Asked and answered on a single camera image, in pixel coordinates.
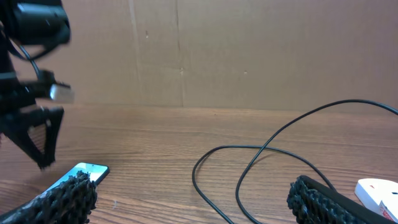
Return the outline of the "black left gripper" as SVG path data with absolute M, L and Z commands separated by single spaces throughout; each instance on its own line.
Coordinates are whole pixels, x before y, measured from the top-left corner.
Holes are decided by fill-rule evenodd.
M 1 79 L 1 133 L 22 149 L 40 169 L 55 162 L 55 148 L 64 109 L 38 108 L 27 113 L 16 111 L 35 104 L 36 98 L 50 98 L 56 84 L 53 72 L 41 70 L 37 80 L 20 82 Z

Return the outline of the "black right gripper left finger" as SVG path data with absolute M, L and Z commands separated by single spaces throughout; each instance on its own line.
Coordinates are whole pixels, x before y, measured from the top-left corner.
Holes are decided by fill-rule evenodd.
M 82 171 L 30 202 L 1 215 L 1 224 L 89 223 L 96 208 L 96 184 Z

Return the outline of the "Galaxy smartphone with teal screen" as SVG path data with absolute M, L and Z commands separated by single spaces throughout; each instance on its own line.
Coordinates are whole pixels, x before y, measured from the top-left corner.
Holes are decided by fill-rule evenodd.
M 108 166 L 80 162 L 72 167 L 65 175 L 59 178 L 42 194 L 38 195 L 38 198 L 46 196 L 48 192 L 53 189 L 66 189 L 67 187 L 79 185 L 81 182 L 94 182 L 98 185 L 109 174 L 109 172 L 110 168 Z

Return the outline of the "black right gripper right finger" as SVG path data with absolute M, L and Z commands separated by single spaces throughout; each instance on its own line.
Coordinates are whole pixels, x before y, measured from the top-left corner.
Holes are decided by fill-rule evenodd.
M 306 175 L 290 184 L 287 205 L 298 224 L 395 223 Z

